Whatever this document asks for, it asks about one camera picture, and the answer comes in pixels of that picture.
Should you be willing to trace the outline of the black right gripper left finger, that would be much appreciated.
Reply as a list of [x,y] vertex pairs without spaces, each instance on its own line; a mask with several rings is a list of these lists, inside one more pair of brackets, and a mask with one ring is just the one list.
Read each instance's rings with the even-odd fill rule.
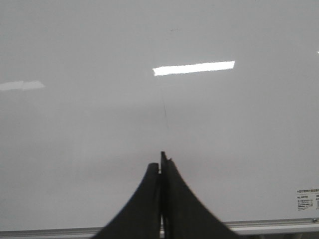
[[94,239],[158,239],[160,237],[159,165],[150,163],[138,188],[120,212]]

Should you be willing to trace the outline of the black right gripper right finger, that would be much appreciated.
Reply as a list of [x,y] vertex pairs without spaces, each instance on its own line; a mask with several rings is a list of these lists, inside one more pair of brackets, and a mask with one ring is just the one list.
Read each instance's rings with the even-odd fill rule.
[[162,215],[166,239],[243,239],[197,199],[174,161],[161,152]]

